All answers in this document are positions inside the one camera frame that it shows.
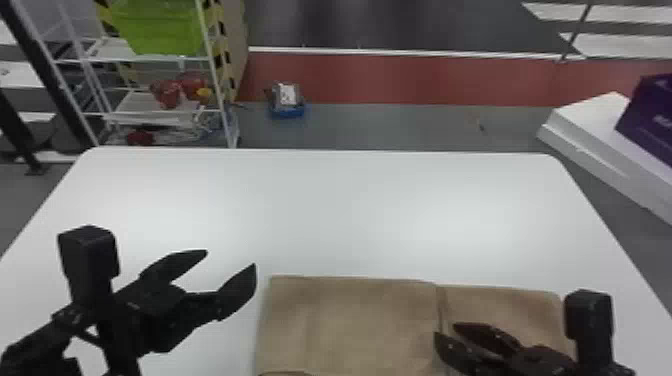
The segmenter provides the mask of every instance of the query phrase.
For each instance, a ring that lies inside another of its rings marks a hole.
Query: folded cloth
[[[524,344],[571,350],[553,294],[427,282],[271,278],[259,325],[258,375],[444,376],[433,332],[496,324]]]

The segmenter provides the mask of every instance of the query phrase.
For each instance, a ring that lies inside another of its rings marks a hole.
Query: gray floor
[[[242,147],[537,152],[567,167],[635,265],[672,311],[672,227],[536,140],[550,109],[435,105],[312,105],[303,119],[268,119],[263,104],[239,111]],[[0,252],[5,249],[67,171],[45,177],[25,167],[0,165]],[[605,278],[611,276],[602,271]]]

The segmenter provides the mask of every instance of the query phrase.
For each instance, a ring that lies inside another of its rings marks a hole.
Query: red wall
[[[312,103],[560,106],[609,91],[629,95],[641,76],[664,72],[672,61],[251,53],[238,100],[264,100],[264,88],[290,81]]]

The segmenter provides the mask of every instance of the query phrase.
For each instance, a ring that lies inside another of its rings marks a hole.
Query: purple box
[[[616,130],[672,166],[672,74],[644,77]]]

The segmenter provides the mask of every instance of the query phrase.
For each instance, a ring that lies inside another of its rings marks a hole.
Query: white table
[[[253,374],[269,275],[351,275],[607,291],[616,354],[666,374],[672,320],[560,163],[533,154],[99,148],[83,155],[0,260],[0,346],[68,302],[56,235],[112,230],[125,285],[168,252],[210,255],[178,284],[212,289],[250,262],[260,289],[144,374]],[[75,343],[86,375],[102,357]]]

